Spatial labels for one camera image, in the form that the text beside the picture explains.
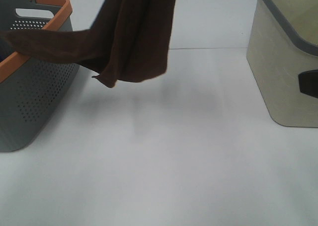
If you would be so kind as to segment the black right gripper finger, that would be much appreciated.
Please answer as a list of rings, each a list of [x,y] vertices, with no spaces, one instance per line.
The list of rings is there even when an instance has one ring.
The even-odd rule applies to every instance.
[[[301,93],[318,98],[318,70],[298,74],[298,82]]]

